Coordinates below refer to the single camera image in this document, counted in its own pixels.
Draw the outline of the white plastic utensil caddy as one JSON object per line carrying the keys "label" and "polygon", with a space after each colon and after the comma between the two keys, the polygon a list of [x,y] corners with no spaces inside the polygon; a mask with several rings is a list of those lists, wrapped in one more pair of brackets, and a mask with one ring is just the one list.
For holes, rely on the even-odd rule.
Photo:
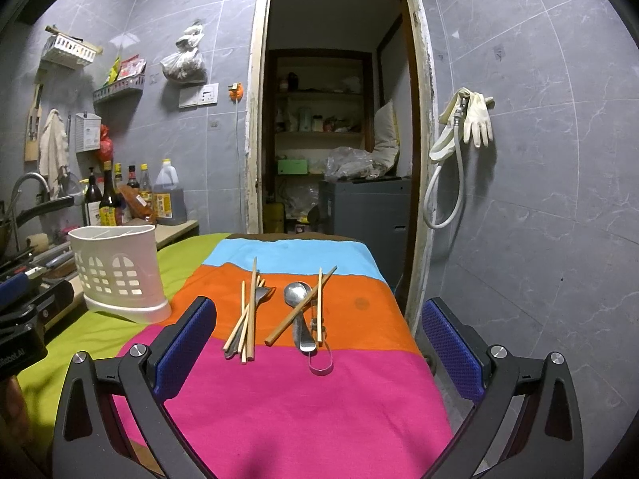
{"label": "white plastic utensil caddy", "polygon": [[170,317],[153,225],[79,227],[69,241],[90,310],[142,325]]}

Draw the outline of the wooden chopstick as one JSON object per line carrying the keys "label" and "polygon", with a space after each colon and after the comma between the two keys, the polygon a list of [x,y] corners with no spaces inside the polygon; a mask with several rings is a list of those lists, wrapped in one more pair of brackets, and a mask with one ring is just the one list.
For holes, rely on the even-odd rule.
{"label": "wooden chopstick", "polygon": [[323,343],[323,268],[318,270],[318,291],[316,292],[316,327],[318,328],[318,343]]}
{"label": "wooden chopstick", "polygon": [[[265,279],[259,277],[257,281],[257,285],[262,285],[262,284],[265,284]],[[228,339],[222,346],[224,351],[227,351],[228,348],[230,348],[236,336],[237,331],[242,327],[242,324],[244,323],[245,316],[246,316],[246,308],[248,307],[246,302],[246,288],[247,288],[246,281],[242,281],[242,285],[240,286],[240,315],[234,325],[234,328],[231,331],[230,336],[228,336]]]}
{"label": "wooden chopstick", "polygon": [[247,333],[245,343],[245,360],[254,359],[254,312],[256,311],[256,294],[258,284],[257,258],[252,262],[249,307],[247,317]]}
{"label": "wooden chopstick", "polygon": [[[337,266],[333,266],[333,268],[329,270],[329,272],[326,273],[326,275],[324,275],[323,287],[326,284],[326,282],[330,279],[330,277],[333,276],[333,273],[336,270],[337,270]],[[318,285],[316,284],[315,287],[313,287],[311,291],[308,294],[306,294],[306,297],[301,302],[299,302],[298,305],[292,311],[289,311],[287,316],[277,325],[277,327],[268,336],[265,337],[264,343],[266,346],[271,347],[280,338],[280,336],[286,331],[289,325],[291,325],[292,322],[294,322],[295,317],[302,314],[303,311],[306,310],[306,307],[310,305],[310,303],[312,302],[312,299],[316,299],[317,291],[318,291]]]}

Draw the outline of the steel fork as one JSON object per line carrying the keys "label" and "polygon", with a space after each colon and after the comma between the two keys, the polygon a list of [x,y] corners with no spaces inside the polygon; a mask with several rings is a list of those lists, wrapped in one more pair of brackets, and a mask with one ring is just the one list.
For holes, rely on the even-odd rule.
{"label": "steel fork", "polygon": [[[257,287],[256,306],[259,306],[261,303],[266,301],[273,294],[273,292],[274,292],[274,288]],[[247,317],[248,317],[248,307],[246,308],[246,316],[245,316],[244,323],[242,324],[242,327],[237,331],[236,336],[230,348],[228,348],[227,351],[224,351],[225,359],[232,359],[236,354],[238,354],[240,341],[246,340]]]}

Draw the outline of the dark vinegar bottle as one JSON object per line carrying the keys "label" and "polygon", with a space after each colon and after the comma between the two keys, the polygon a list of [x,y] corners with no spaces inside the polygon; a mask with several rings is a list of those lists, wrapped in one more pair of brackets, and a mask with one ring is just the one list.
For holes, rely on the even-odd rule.
{"label": "dark vinegar bottle", "polygon": [[99,190],[99,186],[97,186],[92,166],[90,166],[89,171],[88,185],[87,188],[85,188],[85,199],[83,200],[85,223],[88,226],[99,226],[101,225],[101,218],[99,217],[99,203],[102,200],[102,192]]}

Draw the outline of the dark soy sauce bottle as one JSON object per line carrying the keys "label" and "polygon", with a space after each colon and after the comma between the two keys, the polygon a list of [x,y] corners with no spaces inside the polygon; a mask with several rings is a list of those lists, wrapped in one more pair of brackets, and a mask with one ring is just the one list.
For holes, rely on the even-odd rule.
{"label": "dark soy sauce bottle", "polygon": [[121,224],[121,205],[114,188],[111,160],[104,162],[104,192],[99,202],[99,220],[102,226]]}

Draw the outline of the brown snack bag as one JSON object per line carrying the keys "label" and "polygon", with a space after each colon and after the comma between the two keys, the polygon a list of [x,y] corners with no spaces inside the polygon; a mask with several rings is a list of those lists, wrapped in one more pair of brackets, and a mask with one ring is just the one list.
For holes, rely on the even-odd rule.
{"label": "brown snack bag", "polygon": [[156,224],[157,218],[153,207],[137,188],[130,187],[128,184],[121,184],[118,186],[118,190],[123,201],[130,209],[133,218],[143,220],[149,224]]}

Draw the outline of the wooden knife holder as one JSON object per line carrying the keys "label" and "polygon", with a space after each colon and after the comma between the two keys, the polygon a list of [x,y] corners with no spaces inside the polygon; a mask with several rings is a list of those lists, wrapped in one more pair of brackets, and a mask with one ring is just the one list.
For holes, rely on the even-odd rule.
{"label": "wooden knife holder", "polygon": [[41,82],[37,83],[32,105],[30,105],[28,110],[24,149],[25,162],[36,162],[38,160],[42,90],[43,84]]}

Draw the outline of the hanging beige towel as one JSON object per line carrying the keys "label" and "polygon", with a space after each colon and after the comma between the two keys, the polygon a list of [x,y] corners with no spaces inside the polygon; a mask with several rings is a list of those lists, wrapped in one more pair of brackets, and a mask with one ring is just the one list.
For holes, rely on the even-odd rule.
{"label": "hanging beige towel", "polygon": [[58,198],[68,166],[68,135],[60,113],[52,109],[40,135],[38,162],[38,171],[46,179],[52,198]]}

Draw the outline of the large cooking oil jug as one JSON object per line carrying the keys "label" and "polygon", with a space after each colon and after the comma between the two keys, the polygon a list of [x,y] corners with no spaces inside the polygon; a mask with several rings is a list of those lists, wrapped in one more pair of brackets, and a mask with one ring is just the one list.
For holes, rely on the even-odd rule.
{"label": "large cooking oil jug", "polygon": [[170,159],[163,159],[152,192],[158,224],[179,225],[187,221],[184,189],[180,185],[178,171]]}

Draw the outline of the crumpled plastic bag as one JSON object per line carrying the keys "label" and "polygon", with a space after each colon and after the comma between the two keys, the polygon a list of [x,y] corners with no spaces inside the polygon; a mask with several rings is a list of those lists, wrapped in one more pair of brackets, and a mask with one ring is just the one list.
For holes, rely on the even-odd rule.
{"label": "crumpled plastic bag", "polygon": [[379,161],[372,152],[348,146],[340,146],[329,151],[324,170],[324,178],[329,182],[338,180],[376,180],[384,176],[389,168]]}

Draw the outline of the wooden storage shelf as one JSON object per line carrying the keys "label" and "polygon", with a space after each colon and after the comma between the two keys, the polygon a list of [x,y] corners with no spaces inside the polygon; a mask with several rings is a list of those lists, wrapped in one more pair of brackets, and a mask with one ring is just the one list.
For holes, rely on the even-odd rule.
{"label": "wooden storage shelf", "polygon": [[308,221],[333,150],[373,148],[374,89],[368,52],[266,52],[260,184],[265,232]]}

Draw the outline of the grey wall box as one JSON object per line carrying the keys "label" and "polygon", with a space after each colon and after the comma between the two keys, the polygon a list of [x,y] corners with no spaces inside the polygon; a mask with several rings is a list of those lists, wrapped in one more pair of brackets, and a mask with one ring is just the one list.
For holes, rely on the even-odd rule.
{"label": "grey wall box", "polygon": [[73,138],[75,139],[75,151],[77,154],[99,150],[101,125],[102,118],[96,114],[75,114]]}

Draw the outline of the white wall basket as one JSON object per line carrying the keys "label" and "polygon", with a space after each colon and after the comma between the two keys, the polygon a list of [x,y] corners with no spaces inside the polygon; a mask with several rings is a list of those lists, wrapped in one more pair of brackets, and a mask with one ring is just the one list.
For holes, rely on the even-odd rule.
{"label": "white wall basket", "polygon": [[56,27],[47,25],[44,29],[50,37],[41,53],[44,62],[70,69],[79,69],[91,65],[103,48],[81,38],[67,35]]}

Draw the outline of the wall socket plate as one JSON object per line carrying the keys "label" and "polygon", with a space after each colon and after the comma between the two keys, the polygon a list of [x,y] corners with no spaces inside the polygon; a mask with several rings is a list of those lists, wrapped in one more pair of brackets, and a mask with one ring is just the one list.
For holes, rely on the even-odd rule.
{"label": "wall socket plate", "polygon": [[218,104],[218,82],[189,85],[180,90],[178,107],[180,109],[195,108]]}

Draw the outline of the orange wall hook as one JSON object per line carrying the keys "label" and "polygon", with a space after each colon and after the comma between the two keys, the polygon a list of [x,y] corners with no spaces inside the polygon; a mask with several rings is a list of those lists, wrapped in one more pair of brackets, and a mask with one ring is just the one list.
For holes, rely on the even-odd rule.
{"label": "orange wall hook", "polygon": [[244,96],[244,88],[240,82],[234,82],[228,86],[228,96],[234,103],[239,103]]}

